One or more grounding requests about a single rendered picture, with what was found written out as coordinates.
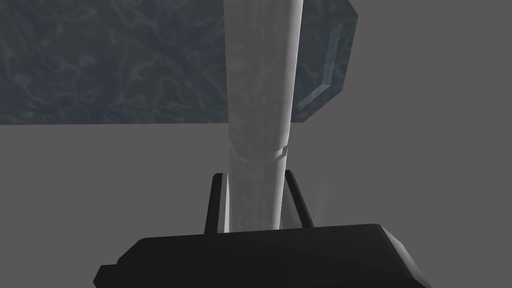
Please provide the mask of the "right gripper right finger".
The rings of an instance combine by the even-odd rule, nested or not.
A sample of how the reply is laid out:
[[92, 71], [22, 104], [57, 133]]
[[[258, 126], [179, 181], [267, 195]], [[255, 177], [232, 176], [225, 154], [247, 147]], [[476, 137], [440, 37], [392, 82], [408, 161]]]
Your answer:
[[293, 172], [284, 173], [279, 229], [313, 228], [314, 224]]

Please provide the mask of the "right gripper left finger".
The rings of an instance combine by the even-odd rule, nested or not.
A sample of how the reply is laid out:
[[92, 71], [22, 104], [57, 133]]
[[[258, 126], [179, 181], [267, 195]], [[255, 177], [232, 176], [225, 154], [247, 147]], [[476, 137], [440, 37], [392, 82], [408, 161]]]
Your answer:
[[205, 234], [230, 232], [230, 194], [228, 173], [215, 173], [212, 177]]

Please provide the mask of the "dark marbled door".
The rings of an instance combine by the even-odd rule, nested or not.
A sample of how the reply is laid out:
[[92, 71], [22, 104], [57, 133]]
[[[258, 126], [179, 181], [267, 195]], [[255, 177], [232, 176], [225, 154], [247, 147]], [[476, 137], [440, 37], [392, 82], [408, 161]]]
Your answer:
[[0, 0], [0, 126], [224, 123], [223, 0]]

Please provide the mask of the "grey bar handle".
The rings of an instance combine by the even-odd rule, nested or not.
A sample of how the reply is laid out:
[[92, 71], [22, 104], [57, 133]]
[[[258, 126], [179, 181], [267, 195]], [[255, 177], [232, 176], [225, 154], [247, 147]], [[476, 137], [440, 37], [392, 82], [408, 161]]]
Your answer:
[[280, 226], [304, 0], [223, 0], [229, 231]]

